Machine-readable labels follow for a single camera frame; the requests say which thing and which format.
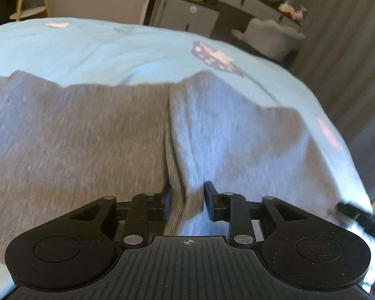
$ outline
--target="white chair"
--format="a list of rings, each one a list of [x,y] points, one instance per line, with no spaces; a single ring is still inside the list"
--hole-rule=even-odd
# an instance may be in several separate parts
[[[244,33],[236,29],[232,35],[241,40],[265,57],[280,62],[290,51],[297,50],[306,35],[298,33],[288,26],[281,26],[274,20],[250,20]]]

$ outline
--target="gray curtain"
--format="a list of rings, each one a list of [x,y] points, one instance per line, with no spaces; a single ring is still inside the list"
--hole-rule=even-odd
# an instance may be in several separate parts
[[[291,68],[318,97],[375,198],[375,0],[295,0],[309,14]]]

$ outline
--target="vanity table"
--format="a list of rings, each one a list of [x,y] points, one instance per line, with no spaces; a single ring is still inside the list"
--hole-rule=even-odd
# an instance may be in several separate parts
[[[231,43],[231,31],[244,32],[252,18],[300,29],[298,23],[261,0],[166,0],[159,27]]]

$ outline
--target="bed sheet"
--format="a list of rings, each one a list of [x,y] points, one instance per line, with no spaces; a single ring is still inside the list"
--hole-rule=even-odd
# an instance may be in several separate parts
[[[34,19],[0,27],[0,76],[16,70],[61,86],[178,82],[211,70],[263,107],[295,108],[311,130],[342,200],[372,211],[349,150],[313,93],[285,69],[227,43],[154,27],[87,19]],[[375,242],[358,226],[351,230],[371,248],[372,265],[366,277],[370,284],[375,279]],[[2,297],[12,284],[2,264],[0,272]]]

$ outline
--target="bed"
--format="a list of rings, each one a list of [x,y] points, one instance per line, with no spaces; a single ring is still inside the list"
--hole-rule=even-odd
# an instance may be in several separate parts
[[[297,110],[327,164],[339,196],[372,211],[348,148],[313,93],[285,69],[227,43],[194,34],[86,19],[34,19],[0,27],[0,76],[21,70],[63,87],[95,83],[177,83],[209,70],[262,107]],[[375,280],[375,241],[364,288]],[[0,298],[13,286],[0,263]]]

